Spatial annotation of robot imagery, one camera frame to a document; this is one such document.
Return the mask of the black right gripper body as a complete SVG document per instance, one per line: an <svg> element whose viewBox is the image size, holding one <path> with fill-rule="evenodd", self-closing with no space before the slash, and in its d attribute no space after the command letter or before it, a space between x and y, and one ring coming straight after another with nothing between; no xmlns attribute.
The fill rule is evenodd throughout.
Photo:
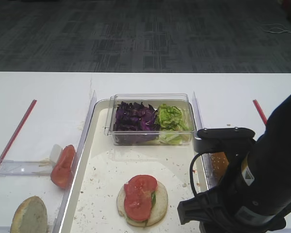
<svg viewBox="0 0 291 233"><path fill-rule="evenodd" d="M234 210L239 210L244 205L244 195L240 196L240 204L237 198L227 192L227 185L233 184L233 180L241 173L241 163L245 155L226 155L229 162L227 170L218 184L205 191L197 193L195 189L193 168L189 169L190 185L194 197L181 201L178 205L178 215L181 224L190 221L199 221L213 224L219 230L228 233L264 233L266 231L277 231L285 228L286 206L281 206L279 212L270 217L261 225L254 225L249 217L262 219L262 216L250 210L244 210L246 214L237 220Z"/></svg>

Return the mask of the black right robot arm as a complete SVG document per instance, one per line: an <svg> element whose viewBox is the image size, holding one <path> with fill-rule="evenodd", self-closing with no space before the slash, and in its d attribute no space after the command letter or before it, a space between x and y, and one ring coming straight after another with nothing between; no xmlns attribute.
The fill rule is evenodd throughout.
<svg viewBox="0 0 291 233"><path fill-rule="evenodd" d="M263 135L248 128L198 130L196 156L222 152L228 166L218 184L179 203L181 224L207 233L265 233L286 227L291 213L291 94L272 112Z"/></svg>

